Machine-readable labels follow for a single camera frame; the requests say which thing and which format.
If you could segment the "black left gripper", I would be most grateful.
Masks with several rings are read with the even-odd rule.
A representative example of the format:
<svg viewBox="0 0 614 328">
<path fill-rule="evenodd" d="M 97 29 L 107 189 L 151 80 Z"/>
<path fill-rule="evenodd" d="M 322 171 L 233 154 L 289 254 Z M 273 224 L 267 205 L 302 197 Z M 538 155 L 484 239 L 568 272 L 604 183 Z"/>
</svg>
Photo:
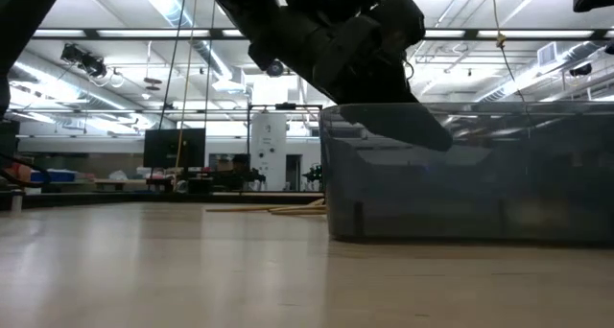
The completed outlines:
<svg viewBox="0 0 614 328">
<path fill-rule="evenodd" d="M 344 105 L 347 122 L 372 134 L 446 152 L 453 137 L 416 103 L 404 68 L 407 48 L 424 36 L 424 15 L 414 0 L 381 0 L 344 16 L 315 5 L 287 5 L 250 40 L 248 53 L 263 69 L 282 62 Z"/>
</svg>

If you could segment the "dark green plant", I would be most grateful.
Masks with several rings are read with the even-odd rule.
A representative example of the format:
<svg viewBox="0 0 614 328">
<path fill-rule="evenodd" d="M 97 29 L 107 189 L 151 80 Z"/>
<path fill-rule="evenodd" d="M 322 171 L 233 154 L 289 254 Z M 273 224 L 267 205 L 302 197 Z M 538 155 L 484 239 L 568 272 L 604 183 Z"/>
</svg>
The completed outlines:
<svg viewBox="0 0 614 328">
<path fill-rule="evenodd" d="M 306 179 L 307 188 L 311 191 L 320 192 L 322 190 L 322 166 L 313 164 L 309 171 L 302 175 Z"/>
</svg>

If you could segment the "white cylindrical tank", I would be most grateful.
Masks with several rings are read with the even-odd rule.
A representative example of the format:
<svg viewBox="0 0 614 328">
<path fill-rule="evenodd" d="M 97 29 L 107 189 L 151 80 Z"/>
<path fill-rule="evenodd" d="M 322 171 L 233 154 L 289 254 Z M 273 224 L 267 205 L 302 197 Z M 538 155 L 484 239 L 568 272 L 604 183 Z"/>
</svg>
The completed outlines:
<svg viewBox="0 0 614 328">
<path fill-rule="evenodd" d="M 266 191 L 286 184 L 287 121 L 281 113 L 261 112 L 251 119 L 250 164 L 266 178 Z"/>
</svg>

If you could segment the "white air vent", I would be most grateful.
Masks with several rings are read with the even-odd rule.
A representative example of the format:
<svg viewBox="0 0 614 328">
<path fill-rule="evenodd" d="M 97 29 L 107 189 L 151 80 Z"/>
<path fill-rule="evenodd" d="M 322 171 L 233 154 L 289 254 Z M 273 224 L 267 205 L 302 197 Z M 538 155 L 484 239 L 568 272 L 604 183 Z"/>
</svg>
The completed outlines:
<svg viewBox="0 0 614 328">
<path fill-rule="evenodd" d="M 557 43 L 550 42 L 539 48 L 536 52 L 537 65 L 546 67 L 557 62 Z"/>
</svg>

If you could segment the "person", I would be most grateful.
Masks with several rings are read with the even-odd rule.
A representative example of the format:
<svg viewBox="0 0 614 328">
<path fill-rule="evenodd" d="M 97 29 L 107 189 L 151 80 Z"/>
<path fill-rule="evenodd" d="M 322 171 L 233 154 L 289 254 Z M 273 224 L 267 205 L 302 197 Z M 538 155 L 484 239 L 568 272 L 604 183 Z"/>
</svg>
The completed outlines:
<svg viewBox="0 0 614 328">
<path fill-rule="evenodd" d="M 230 175 L 230 189 L 241 191 L 251 180 L 249 167 L 249 155 L 246 153 L 235 154 L 232 158 L 232 170 Z"/>
</svg>

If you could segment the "wooden bench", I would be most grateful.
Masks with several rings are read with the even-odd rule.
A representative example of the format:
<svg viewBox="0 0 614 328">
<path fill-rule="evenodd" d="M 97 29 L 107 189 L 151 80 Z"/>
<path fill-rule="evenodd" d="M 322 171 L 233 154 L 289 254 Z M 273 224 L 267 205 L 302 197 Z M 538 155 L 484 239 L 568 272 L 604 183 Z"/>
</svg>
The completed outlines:
<svg viewBox="0 0 614 328">
<path fill-rule="evenodd" d="M 127 187 L 144 186 L 145 179 L 95 179 L 97 191 L 124 191 Z"/>
</svg>

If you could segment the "blue storage bin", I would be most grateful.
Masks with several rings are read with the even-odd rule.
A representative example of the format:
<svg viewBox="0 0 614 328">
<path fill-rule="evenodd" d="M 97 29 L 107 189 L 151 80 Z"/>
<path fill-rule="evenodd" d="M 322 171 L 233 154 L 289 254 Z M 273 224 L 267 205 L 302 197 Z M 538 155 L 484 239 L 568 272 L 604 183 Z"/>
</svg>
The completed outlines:
<svg viewBox="0 0 614 328">
<path fill-rule="evenodd" d="M 48 177 L 50 182 L 74 182 L 76 180 L 76 172 L 72 171 L 49 171 Z M 31 172 L 31 181 L 32 182 L 42 182 L 46 176 L 38 171 Z"/>
</svg>

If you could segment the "silver ventilation duct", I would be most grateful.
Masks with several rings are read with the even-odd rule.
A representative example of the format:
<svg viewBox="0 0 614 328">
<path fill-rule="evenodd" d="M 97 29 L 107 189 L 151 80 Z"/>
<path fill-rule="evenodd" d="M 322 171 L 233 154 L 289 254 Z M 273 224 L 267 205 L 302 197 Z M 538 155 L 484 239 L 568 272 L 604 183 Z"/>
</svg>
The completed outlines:
<svg viewBox="0 0 614 328">
<path fill-rule="evenodd" d="M 20 55 L 10 69 L 9 81 L 25 85 L 55 101 L 76 105 L 77 100 L 86 100 L 92 109 L 99 107 L 120 114 L 132 113 L 140 121 L 147 120 L 150 126 L 159 126 L 159 117 L 144 113 L 145 108 L 141 105 L 73 73 L 67 66 L 60 67 L 30 52 Z"/>
<path fill-rule="evenodd" d="M 480 91 L 471 103 L 494 103 L 522 92 L 523 89 L 545 81 L 550 77 L 559 77 L 560 73 L 581 66 L 598 58 L 609 45 L 607 40 L 557 43 L 557 62 L 546 67 L 539 67 L 537 59 L 520 69 L 507 69 L 504 77 L 490 87 Z"/>
</svg>

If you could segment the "black aluminium rig frame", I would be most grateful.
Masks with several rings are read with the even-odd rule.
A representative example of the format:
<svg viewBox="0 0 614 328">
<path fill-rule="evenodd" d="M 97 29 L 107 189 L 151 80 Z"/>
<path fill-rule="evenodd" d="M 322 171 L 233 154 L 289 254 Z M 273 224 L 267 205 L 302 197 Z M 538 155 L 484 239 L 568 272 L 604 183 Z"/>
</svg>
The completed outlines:
<svg viewBox="0 0 614 328">
<path fill-rule="evenodd" d="M 561 30 L 546 30 L 547 32 L 562 32 L 575 33 L 574 37 L 568 36 L 533 36 L 533 37 L 518 37 L 512 36 L 512 32 L 528 32 L 531 35 L 536 35 L 536 29 L 510 29 L 504 30 L 502 33 L 508 36 L 508 41 L 537 41 L 546 40 L 553 41 L 555 39 L 562 41 L 606 41 L 614 38 L 614 28 L 606 29 L 561 29 Z M 580 36 L 577 32 L 588 32 L 585 36 Z M 317 199 L 323 199 L 322 192 L 212 192 L 211 194 L 172 194 L 172 193 L 154 193 L 154 192 L 96 192 L 96 193 L 60 193 L 60 194 L 40 194 L 25 196 L 19 190 L 0 191 L 0 211 L 8 211 L 12 203 L 13 197 L 23 199 L 23 209 L 43 208 L 43 207 L 59 207 L 73 205 L 91 205 L 105 203 L 122 203 L 122 202 L 182 202 L 182 203 L 249 203 L 249 204 L 304 204 Z"/>
</svg>

